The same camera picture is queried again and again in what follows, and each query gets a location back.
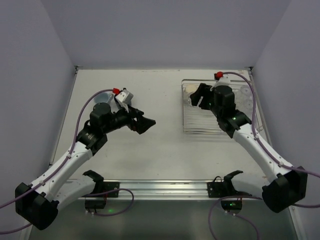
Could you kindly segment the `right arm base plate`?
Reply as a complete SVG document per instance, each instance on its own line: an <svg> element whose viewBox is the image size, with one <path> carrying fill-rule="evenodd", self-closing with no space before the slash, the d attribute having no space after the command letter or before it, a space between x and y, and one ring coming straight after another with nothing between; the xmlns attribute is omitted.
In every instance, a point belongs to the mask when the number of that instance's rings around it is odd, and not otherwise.
<svg viewBox="0 0 320 240"><path fill-rule="evenodd" d="M242 174L243 171L236 170L223 178L216 176L214 180L206 183L206 189L209 198L222 198L228 196L249 196L250 194L244 191L238 191L235 189L232 179L238 174Z"/></svg>

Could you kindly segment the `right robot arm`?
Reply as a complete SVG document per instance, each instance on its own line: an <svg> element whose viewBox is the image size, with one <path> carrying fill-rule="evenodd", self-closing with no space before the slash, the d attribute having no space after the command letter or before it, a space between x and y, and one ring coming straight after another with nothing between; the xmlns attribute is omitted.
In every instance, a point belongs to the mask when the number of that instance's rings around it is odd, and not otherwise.
<svg viewBox="0 0 320 240"><path fill-rule="evenodd" d="M293 167L256 132L250 118L236 108L231 87L201 83L190 100L192 106L211 111L220 129L262 169L269 181L262 187L262 199L271 211L279 213L306 196L308 175L304 168Z"/></svg>

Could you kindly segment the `light blue mug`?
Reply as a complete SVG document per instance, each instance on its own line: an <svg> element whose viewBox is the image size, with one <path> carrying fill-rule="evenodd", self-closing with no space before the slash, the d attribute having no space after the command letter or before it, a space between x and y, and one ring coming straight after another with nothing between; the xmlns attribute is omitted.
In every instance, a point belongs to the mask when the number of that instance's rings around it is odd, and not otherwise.
<svg viewBox="0 0 320 240"><path fill-rule="evenodd" d="M112 99L113 99L113 94L106 91L106 92L101 92L101 93L97 94L93 98L93 101L96 104L99 104L99 103L108 103L109 104Z"/></svg>

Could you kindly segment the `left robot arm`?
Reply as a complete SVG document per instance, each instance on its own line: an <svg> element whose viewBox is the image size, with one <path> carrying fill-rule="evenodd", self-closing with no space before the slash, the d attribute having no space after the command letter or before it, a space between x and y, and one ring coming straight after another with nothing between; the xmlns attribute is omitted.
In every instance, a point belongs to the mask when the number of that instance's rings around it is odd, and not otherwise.
<svg viewBox="0 0 320 240"><path fill-rule="evenodd" d="M144 117L143 111L132 106L113 112L108 103L95 104L65 154L30 184L22 182L16 187L16 213L38 230L46 229L64 206L100 188L104 178L92 170L86 171L73 189L66 190L63 185L107 143L108 133L128 127L141 135L155 124L155 120Z"/></svg>

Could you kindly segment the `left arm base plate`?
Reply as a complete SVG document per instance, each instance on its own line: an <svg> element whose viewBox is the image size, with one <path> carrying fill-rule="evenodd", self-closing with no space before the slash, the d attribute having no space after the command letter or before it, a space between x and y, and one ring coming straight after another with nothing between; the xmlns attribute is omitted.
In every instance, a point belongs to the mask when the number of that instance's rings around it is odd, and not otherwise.
<svg viewBox="0 0 320 240"><path fill-rule="evenodd" d="M105 181L104 177L93 170L85 171L83 176L87 176L95 183L93 191L86 197L110 197L117 198L119 193L116 191L120 188L118 181Z"/></svg>

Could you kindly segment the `cream ceramic cup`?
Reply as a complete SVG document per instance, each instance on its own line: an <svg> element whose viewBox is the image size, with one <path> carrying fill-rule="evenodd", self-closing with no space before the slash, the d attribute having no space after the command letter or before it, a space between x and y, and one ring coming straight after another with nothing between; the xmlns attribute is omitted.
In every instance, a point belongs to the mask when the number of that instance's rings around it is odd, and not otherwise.
<svg viewBox="0 0 320 240"><path fill-rule="evenodd" d="M194 93L198 89L198 85L196 84L187 84L184 91L188 94Z"/></svg>

